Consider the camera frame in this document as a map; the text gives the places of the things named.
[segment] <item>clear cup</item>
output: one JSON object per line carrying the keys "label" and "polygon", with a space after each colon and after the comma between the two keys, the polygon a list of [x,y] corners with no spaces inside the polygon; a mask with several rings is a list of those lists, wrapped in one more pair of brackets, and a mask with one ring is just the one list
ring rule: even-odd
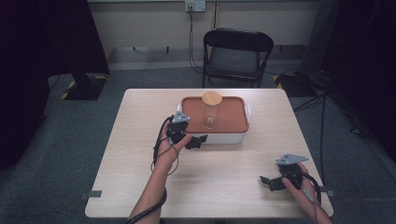
{"label": "clear cup", "polygon": [[202,96],[205,106],[203,124],[207,129],[215,129],[219,121],[219,104],[222,96],[216,91],[207,91]]}

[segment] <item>black curtain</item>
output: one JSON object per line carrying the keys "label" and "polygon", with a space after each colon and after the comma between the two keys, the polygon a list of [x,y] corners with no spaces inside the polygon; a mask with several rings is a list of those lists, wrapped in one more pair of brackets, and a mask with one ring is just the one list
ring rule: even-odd
{"label": "black curtain", "polygon": [[396,161],[396,1],[342,1],[323,68]]}
{"label": "black curtain", "polygon": [[48,99],[48,77],[109,74],[86,0],[0,4],[0,168],[28,146]]}
{"label": "black curtain", "polygon": [[299,72],[307,75],[312,81],[321,81],[320,69],[325,51],[332,34],[332,28],[337,18],[341,0],[321,0],[314,27],[306,46],[304,57],[299,65]]}

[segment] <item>gray carpet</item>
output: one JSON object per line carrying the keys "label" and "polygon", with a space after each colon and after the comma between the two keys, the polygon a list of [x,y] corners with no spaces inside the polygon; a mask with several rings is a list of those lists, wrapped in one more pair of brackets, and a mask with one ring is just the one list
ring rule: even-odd
{"label": "gray carpet", "polygon": [[[272,65],[267,70],[282,72],[280,69],[283,67]],[[60,98],[72,78],[60,76],[50,92],[46,118],[30,146],[18,164],[0,172],[0,223],[123,223],[125,219],[85,217],[86,200],[80,199],[81,193],[92,188],[123,93],[131,88],[200,88],[201,78],[190,68],[113,71],[97,101],[65,101]],[[50,85],[56,80],[51,77]],[[207,87],[248,88],[248,84],[214,79]],[[262,88],[275,87],[272,77],[265,76]],[[290,98],[290,103],[296,107],[309,99]],[[328,189],[336,193],[331,197],[333,220],[394,223],[393,170],[381,160],[382,150],[374,138],[349,131],[352,119],[338,106],[336,99],[327,98],[323,134],[324,177]],[[318,105],[297,116],[318,169],[321,111]],[[306,219],[235,222],[312,223]]]}

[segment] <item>tabletop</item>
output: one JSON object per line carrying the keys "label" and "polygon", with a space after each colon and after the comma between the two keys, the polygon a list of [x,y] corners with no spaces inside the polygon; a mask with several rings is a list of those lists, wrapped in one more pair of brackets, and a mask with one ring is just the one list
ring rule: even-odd
{"label": "tabletop", "polygon": [[[259,176],[280,176],[284,153],[308,157],[309,173],[321,185],[286,93],[278,89],[131,89],[125,92],[92,190],[88,217],[128,217],[150,176],[153,147],[163,121],[187,96],[218,91],[249,104],[249,129],[242,143],[203,144],[183,149],[168,177],[164,218],[306,217],[287,190],[270,191]],[[322,207],[332,205],[322,193]]]}

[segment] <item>cup lid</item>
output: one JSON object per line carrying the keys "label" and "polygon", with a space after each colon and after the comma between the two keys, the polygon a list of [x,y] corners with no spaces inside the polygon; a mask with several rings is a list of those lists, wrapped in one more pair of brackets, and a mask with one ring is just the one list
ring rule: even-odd
{"label": "cup lid", "polygon": [[202,101],[206,105],[218,105],[222,101],[222,96],[216,91],[206,91],[204,95],[202,95]]}

